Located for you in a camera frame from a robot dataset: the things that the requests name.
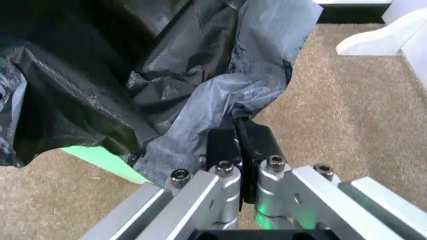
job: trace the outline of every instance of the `hex socket screw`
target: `hex socket screw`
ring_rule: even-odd
[[[267,158],[267,166],[273,171],[273,172],[281,172],[285,169],[286,161],[285,159],[280,155],[271,155]]]
[[[188,170],[179,168],[170,174],[172,186],[177,189],[182,189],[190,181],[190,173]]]
[[[324,178],[326,178],[329,181],[332,181],[332,178],[334,177],[334,169],[325,163],[316,163],[313,166],[314,170],[318,172],[320,175],[322,175]]]
[[[234,165],[230,161],[220,161],[215,166],[215,173],[220,177],[228,177],[233,173]]]

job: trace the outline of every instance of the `garbage bag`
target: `garbage bag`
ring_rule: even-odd
[[[151,141],[134,169],[162,184],[171,172],[195,173],[207,135],[224,116],[253,115],[276,99],[322,8],[311,0],[246,0],[226,73],[197,86],[165,134]]]
[[[285,90],[321,10],[311,0],[8,2],[0,165],[82,145],[160,184],[176,168],[195,172],[209,129]]]

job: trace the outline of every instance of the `silver metal arm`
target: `silver metal arm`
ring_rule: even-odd
[[[166,189],[143,184],[81,239],[186,240],[196,230],[236,230],[241,178],[228,161],[194,176],[177,169]],[[427,239],[427,214],[369,177],[341,183],[331,166],[291,169],[273,155],[259,165],[257,180],[254,218],[264,229],[331,230],[345,240]]]

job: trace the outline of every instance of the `white furniture leg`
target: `white furniture leg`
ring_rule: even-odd
[[[427,23],[427,8],[412,11],[381,29],[350,36],[336,46],[339,55],[393,56]]]

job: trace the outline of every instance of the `white wooden piece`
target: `white wooden piece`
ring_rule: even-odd
[[[427,0],[393,0],[393,4],[382,15],[382,19],[389,25],[403,15],[423,8],[427,8]]]
[[[317,4],[390,4],[393,0],[313,0],[313,2]]]
[[[427,23],[402,46],[402,52],[427,89]]]
[[[427,22],[427,8],[412,11],[390,25],[350,36],[336,46],[339,55],[393,56]]]

